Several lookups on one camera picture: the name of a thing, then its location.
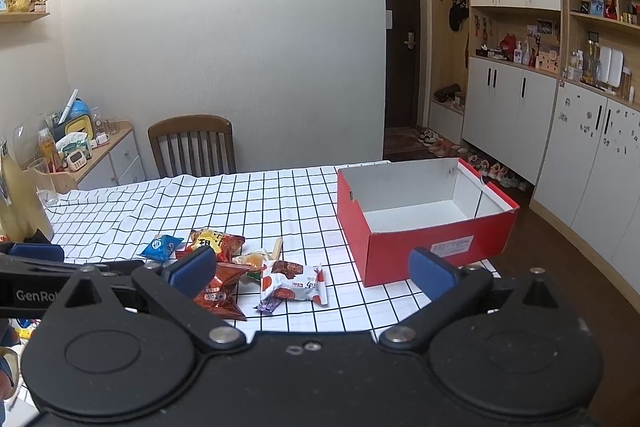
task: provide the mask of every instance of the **blue snack package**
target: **blue snack package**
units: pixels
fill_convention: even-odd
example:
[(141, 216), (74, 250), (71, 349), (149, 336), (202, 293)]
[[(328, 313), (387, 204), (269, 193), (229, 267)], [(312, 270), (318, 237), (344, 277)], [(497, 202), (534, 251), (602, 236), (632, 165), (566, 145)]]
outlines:
[(165, 263), (182, 241), (183, 238), (181, 237), (158, 234), (154, 237), (154, 240), (146, 246), (145, 250), (138, 255), (152, 259), (153, 261), (158, 261), (158, 263)]

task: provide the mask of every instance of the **red cardboard box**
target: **red cardboard box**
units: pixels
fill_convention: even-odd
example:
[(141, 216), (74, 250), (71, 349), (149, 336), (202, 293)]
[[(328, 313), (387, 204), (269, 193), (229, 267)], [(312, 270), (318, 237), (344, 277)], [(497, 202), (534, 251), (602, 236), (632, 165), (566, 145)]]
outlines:
[(407, 279), (409, 253), (429, 248), (456, 266), (502, 252), (518, 205), (464, 160), (442, 158), (338, 171), (338, 220), (365, 286)]

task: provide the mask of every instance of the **purple candy wrapper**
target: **purple candy wrapper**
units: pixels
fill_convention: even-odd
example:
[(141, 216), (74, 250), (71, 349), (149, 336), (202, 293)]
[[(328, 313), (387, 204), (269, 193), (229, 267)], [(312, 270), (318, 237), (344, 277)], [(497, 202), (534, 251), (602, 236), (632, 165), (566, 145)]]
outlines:
[(277, 297), (267, 297), (264, 301), (260, 301), (254, 309), (262, 313), (273, 313), (275, 309), (280, 306), (282, 299)]

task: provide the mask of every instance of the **table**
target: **table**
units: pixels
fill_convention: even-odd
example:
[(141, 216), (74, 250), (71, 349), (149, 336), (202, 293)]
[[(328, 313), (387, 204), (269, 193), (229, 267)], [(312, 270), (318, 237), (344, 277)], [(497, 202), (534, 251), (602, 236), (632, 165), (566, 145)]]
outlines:
[[(247, 320), (229, 323), (244, 331), (249, 341), (258, 330), (370, 330), (379, 336), (430, 301), (411, 281), (362, 285), (335, 214), (340, 167), (346, 166), (204, 178), (182, 175), (73, 190), (47, 213), (54, 243), (64, 248), (68, 263), (133, 259), (157, 233), (187, 238), (191, 229), (203, 227), (244, 236), (239, 253), (271, 251), (282, 236), (285, 261), (322, 264), (328, 304), (285, 301), (273, 315), (260, 316), (254, 310), (260, 298), (258, 284), (241, 282), (237, 299)], [(482, 262), (497, 277), (489, 261)]]

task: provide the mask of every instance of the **white label sticker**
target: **white label sticker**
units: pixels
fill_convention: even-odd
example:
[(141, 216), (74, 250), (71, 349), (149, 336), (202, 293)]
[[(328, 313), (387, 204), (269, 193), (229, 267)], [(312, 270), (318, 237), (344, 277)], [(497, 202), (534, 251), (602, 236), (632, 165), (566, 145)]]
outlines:
[(471, 248), (471, 242), (473, 240), (474, 236), (468, 235), (467, 237), (452, 239), (451, 241), (435, 243), (435, 245), (431, 245), (431, 251), (439, 257), (446, 257), (447, 255), (463, 253)]

